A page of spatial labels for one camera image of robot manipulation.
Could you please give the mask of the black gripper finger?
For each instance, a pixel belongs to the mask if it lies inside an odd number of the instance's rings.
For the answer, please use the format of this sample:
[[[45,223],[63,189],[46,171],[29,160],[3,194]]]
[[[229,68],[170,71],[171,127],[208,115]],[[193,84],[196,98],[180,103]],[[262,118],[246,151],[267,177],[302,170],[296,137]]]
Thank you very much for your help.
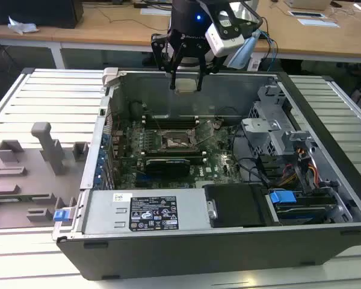
[[[166,60],[162,55],[163,49],[167,45],[173,48],[173,56],[170,60]],[[176,87],[177,68],[186,53],[187,44],[185,40],[181,39],[181,33],[152,34],[151,48],[158,69],[171,74],[170,89],[174,90]]]
[[[208,44],[198,45],[197,46],[197,58],[199,61],[199,74],[197,81],[197,91],[202,90],[203,78],[205,75],[212,73],[212,67],[206,64],[206,53],[210,51],[210,46]]]

